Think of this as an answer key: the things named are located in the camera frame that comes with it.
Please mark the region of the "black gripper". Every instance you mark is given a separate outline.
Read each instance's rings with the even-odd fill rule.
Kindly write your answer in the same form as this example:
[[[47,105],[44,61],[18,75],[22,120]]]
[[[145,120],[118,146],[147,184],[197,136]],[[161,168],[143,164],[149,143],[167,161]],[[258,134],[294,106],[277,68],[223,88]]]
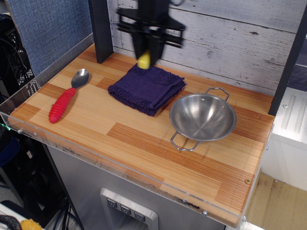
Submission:
[[[185,25],[169,15],[169,0],[139,0],[136,9],[118,8],[118,29],[132,36],[136,59],[149,48],[151,66],[162,57],[164,45],[181,48]]]

